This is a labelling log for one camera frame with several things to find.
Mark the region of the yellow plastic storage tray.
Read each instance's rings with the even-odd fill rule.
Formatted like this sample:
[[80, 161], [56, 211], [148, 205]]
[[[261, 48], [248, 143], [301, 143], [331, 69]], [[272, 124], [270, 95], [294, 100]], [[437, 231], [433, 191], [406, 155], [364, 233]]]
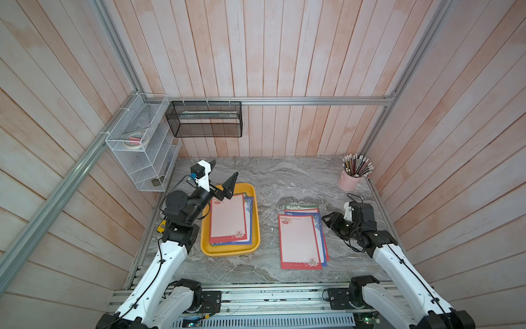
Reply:
[[238, 183], [234, 196], [212, 200], [201, 225], [201, 251], [210, 257], [251, 254], [260, 246], [260, 223], [256, 189]]

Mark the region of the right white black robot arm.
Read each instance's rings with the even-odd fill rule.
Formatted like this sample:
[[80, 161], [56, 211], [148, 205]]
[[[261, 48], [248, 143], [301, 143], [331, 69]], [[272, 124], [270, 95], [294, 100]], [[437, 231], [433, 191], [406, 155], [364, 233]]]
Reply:
[[328, 289], [323, 297], [333, 310], [372, 308], [395, 328], [474, 328], [466, 311], [458, 311], [443, 299], [407, 259], [397, 240], [378, 230], [370, 204], [354, 201], [345, 212], [332, 212], [323, 223], [346, 244], [356, 241], [390, 277], [404, 297], [400, 302], [372, 275], [353, 277], [348, 289]]

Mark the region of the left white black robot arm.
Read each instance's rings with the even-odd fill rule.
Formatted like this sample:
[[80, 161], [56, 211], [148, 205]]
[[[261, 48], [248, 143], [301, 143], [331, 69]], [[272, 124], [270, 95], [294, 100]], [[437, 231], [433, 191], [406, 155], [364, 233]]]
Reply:
[[200, 282], [181, 279], [165, 296], [171, 279], [191, 251], [200, 227], [195, 223], [213, 199], [231, 199], [238, 174], [232, 174], [220, 188], [212, 186], [209, 175], [215, 161], [201, 160], [190, 168], [185, 180], [193, 181], [194, 191], [179, 189], [168, 193], [161, 204], [166, 228], [157, 241], [157, 253], [136, 288], [118, 310], [104, 314], [97, 328], [171, 328], [186, 312], [205, 316]]

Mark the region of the green floral stationery paper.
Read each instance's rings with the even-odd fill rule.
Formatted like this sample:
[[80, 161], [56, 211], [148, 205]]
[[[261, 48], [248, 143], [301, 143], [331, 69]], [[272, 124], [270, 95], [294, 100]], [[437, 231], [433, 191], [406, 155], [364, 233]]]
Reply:
[[319, 212], [319, 207], [316, 204], [287, 204], [284, 209], [286, 211], [308, 211]]

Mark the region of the blue floral stationery paper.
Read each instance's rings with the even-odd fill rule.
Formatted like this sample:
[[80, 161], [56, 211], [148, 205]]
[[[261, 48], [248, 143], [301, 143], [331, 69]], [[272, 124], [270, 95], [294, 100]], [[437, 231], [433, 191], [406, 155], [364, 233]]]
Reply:
[[318, 208], [298, 208], [298, 209], [286, 209], [286, 215], [310, 215], [313, 216], [315, 228], [316, 228], [316, 238], [318, 240], [318, 245], [320, 251], [323, 253], [321, 256], [321, 265], [322, 267], [327, 267], [327, 262], [330, 260], [329, 254], [327, 252], [327, 244], [325, 241], [325, 235], [323, 233], [323, 221], [321, 220], [321, 215]]

